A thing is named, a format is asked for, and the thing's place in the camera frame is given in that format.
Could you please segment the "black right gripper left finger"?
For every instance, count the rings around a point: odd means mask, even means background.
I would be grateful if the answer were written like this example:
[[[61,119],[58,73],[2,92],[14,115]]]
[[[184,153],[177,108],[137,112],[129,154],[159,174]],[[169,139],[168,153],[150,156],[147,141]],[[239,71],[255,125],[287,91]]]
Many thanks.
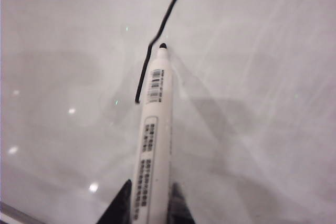
[[[132,181],[128,179],[97,223],[130,223]]]

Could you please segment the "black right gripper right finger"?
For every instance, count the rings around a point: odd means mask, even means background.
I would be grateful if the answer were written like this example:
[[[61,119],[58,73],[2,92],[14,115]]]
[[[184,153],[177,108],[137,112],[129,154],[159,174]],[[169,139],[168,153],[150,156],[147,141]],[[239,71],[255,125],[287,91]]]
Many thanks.
[[[185,197],[179,183],[172,185],[171,198],[169,203],[169,223],[174,224],[195,224],[195,220],[189,210]]]

